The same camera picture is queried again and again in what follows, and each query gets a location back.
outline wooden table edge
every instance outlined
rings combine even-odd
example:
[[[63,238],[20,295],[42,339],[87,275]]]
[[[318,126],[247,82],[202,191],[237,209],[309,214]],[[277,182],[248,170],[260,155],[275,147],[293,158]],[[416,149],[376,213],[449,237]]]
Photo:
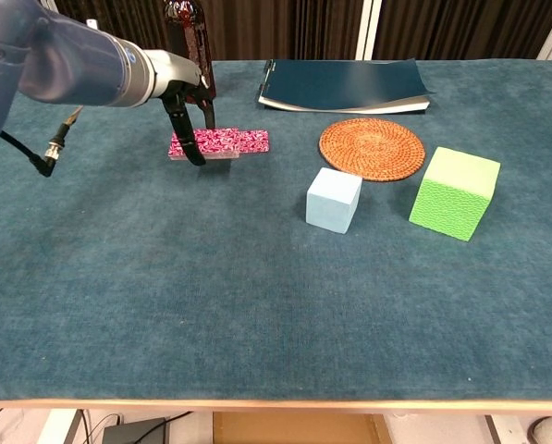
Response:
[[[310,411],[337,413],[467,413],[552,415],[552,401],[270,401],[270,400],[1,400],[0,407],[34,409],[141,409],[252,412]]]

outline lime green cube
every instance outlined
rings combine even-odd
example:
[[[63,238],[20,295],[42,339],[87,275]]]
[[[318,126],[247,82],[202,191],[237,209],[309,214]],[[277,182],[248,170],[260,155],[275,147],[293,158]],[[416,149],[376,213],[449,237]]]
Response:
[[[498,162],[439,146],[423,175],[410,222],[468,241],[491,202],[498,172]]]

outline woven coaster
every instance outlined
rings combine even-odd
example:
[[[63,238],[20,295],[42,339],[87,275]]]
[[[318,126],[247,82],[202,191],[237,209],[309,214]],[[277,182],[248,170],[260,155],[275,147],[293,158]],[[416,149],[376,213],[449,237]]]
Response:
[[[334,123],[319,140],[333,167],[366,180],[405,179],[422,165],[425,150],[410,130],[380,118],[353,118]]]

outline pink patterned block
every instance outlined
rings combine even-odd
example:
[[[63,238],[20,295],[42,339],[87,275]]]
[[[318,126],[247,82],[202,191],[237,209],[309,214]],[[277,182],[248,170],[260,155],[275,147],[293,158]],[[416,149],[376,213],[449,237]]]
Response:
[[[241,154],[267,153],[269,151],[269,135],[264,129],[241,131],[238,147]]]
[[[232,159],[239,157],[237,142],[239,130],[236,128],[224,129],[195,129],[193,131],[198,147],[206,159]],[[187,159],[175,133],[171,138],[168,156],[173,160]]]
[[[266,153],[269,136],[266,130],[239,131],[237,128],[195,129],[195,139],[203,156],[210,159],[233,159],[239,154]],[[185,160],[177,136],[173,133],[168,156],[172,160]]]

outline glass bottle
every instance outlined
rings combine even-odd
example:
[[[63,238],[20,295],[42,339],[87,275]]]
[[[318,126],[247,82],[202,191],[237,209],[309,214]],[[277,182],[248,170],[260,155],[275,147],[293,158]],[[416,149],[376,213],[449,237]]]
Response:
[[[197,0],[163,1],[169,41],[167,51],[186,57],[200,67],[214,99],[216,87],[202,6]]]

